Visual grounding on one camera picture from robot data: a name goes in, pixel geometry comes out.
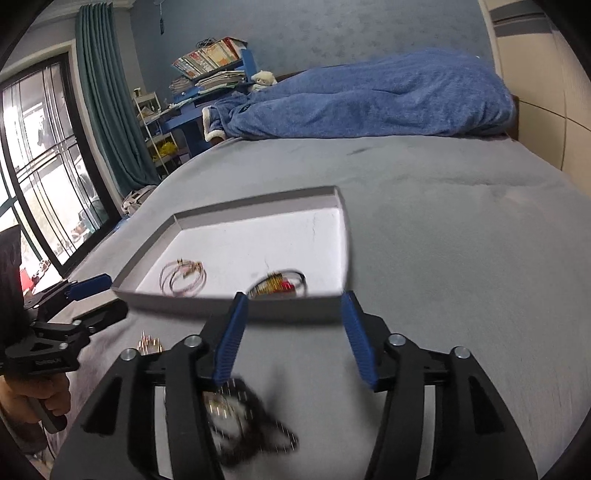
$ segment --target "bed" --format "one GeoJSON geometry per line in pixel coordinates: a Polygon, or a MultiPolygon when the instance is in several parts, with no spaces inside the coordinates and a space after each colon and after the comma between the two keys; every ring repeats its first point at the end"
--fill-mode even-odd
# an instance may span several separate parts
{"type": "MultiPolygon", "coordinates": [[[[363,308],[423,348],[468,346],[542,477],[591,400],[591,199],[505,136],[228,140],[167,178],[72,278],[116,276],[179,210],[323,185],[339,186],[346,204],[350,287],[363,308]]],[[[70,377],[70,420],[143,330],[169,348],[201,325],[131,312],[95,335],[70,377]]],[[[259,456],[227,478],[363,477],[383,397],[362,385],[341,325],[250,325],[234,374],[299,435],[300,450],[259,456]]]]}

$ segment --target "bangle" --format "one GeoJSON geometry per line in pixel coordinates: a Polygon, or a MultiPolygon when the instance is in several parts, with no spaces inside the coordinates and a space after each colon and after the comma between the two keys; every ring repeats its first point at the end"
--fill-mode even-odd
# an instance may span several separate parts
{"type": "Polygon", "coordinates": [[[206,281],[207,272],[205,272],[203,264],[193,260],[179,258],[177,261],[167,263],[160,272],[160,290],[164,295],[173,297],[182,297],[189,292],[196,295],[203,289],[206,281]],[[185,279],[195,273],[197,277],[191,284],[182,288],[174,288],[174,284],[178,280],[185,279]]]}

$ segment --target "blue gripper pad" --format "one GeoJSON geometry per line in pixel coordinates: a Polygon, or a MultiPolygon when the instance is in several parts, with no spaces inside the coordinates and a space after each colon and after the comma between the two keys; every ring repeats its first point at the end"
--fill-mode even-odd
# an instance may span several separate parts
{"type": "Polygon", "coordinates": [[[246,328],[248,320],[248,297],[243,293],[239,294],[239,300],[234,311],[231,313],[228,327],[217,346],[215,353],[215,367],[213,381],[216,385],[222,385],[230,378],[234,360],[238,354],[238,347],[246,328]]]}
{"type": "Polygon", "coordinates": [[[111,277],[103,273],[88,280],[74,283],[66,292],[66,298],[69,300],[82,300],[102,291],[109,290],[112,284],[111,277]]]}
{"type": "Polygon", "coordinates": [[[350,292],[343,293],[340,298],[340,315],[357,362],[359,375],[373,390],[378,383],[375,352],[363,326],[361,319],[363,312],[357,308],[350,292]]]}

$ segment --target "window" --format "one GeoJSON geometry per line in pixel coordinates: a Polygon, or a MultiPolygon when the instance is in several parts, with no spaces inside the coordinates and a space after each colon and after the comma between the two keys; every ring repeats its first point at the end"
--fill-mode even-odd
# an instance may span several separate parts
{"type": "Polygon", "coordinates": [[[0,200],[14,215],[6,222],[20,223],[30,237],[23,247],[66,275],[119,220],[86,141],[67,54],[27,69],[0,90],[0,200]]]}

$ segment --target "white tray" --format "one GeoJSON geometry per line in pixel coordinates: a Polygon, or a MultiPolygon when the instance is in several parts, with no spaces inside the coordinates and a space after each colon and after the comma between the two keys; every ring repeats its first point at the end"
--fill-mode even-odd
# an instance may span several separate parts
{"type": "Polygon", "coordinates": [[[277,270],[306,275],[305,298],[264,297],[249,316],[264,319],[335,320],[346,288],[349,235],[336,187],[294,190],[176,213],[140,247],[113,282],[131,307],[202,317],[223,314],[237,291],[247,292],[277,270]],[[203,289],[192,297],[168,297],[160,272],[178,258],[201,261],[203,289]]]}

